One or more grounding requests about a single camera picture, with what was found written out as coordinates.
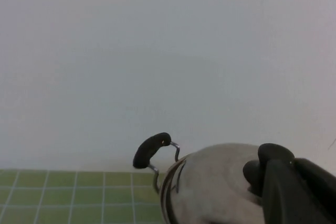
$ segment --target black knob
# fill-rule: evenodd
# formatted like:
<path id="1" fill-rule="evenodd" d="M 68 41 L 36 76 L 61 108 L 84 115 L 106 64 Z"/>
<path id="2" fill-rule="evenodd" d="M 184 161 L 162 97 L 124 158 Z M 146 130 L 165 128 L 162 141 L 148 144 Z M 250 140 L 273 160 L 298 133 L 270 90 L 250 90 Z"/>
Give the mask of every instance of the black knob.
<path id="1" fill-rule="evenodd" d="M 258 160 L 251 160 L 247 162 L 243 167 L 243 174 L 245 179 L 251 185 L 251 192 L 261 197 L 264 186 L 265 171 L 261 169 Z"/>

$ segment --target black handle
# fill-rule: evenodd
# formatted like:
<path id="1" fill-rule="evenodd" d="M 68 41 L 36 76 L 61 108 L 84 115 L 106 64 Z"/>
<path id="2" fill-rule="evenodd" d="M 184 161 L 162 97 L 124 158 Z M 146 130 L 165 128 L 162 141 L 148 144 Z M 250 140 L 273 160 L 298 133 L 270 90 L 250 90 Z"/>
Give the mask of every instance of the black handle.
<path id="1" fill-rule="evenodd" d="M 267 162 L 271 159 L 279 159 L 285 163 L 290 163 L 294 160 L 294 154 L 287 148 L 278 144 L 262 144 L 258 149 L 258 157 L 260 167 L 266 169 Z"/>
<path id="2" fill-rule="evenodd" d="M 159 133 L 145 140 L 136 151 L 133 159 L 133 167 L 145 169 L 149 166 L 151 158 L 163 146 L 170 145 L 172 139 L 168 133 Z"/>

